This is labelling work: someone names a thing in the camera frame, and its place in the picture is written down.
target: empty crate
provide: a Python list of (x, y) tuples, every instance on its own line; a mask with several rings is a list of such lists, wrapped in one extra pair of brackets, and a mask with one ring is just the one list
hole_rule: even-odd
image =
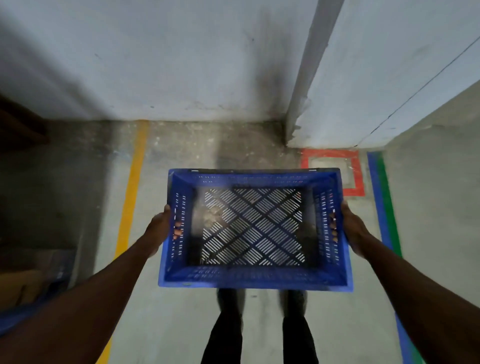
[(341, 201), (339, 169), (170, 170), (158, 284), (352, 291)]

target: black pants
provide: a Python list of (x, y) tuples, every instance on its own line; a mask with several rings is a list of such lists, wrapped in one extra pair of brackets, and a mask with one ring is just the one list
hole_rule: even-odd
[[(224, 310), (213, 326), (202, 364), (240, 364), (241, 317), (237, 311)], [(283, 319), (283, 363), (317, 363), (317, 354), (307, 320), (303, 316)]]

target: foot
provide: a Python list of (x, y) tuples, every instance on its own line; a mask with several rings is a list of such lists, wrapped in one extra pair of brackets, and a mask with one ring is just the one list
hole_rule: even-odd
[(283, 316), (305, 316), (307, 309), (307, 291), (280, 291), (280, 305)]
[(245, 306), (245, 290), (219, 288), (216, 291), (216, 299), (221, 311), (233, 309), (238, 311), (240, 315), (243, 313), (243, 307)]

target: red square marking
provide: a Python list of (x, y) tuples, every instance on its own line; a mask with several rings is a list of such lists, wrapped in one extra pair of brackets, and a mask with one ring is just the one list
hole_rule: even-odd
[(344, 149), (303, 149), (301, 152), (301, 167), (309, 168), (310, 158), (349, 158), (353, 169), (355, 188), (344, 188), (343, 196), (365, 196), (363, 174), (361, 172), (358, 150)]

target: person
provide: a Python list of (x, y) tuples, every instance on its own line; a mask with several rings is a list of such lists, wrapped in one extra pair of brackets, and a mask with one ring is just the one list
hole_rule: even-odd
[[(480, 362), (480, 309), (385, 247), (346, 203), (342, 203), (342, 214), (353, 251), (372, 266), (424, 361)], [(95, 363), (113, 334), (146, 260), (168, 236), (169, 218), (170, 208), (165, 206), (142, 237), (111, 264), (52, 299), (1, 337), (0, 363)], [(173, 239), (181, 233), (175, 229)], [(241, 310), (233, 292), (218, 292), (221, 312), (204, 351), (204, 364), (240, 362)], [(303, 317), (304, 297), (298, 291), (289, 291), (286, 296), (284, 361), (317, 363)]]

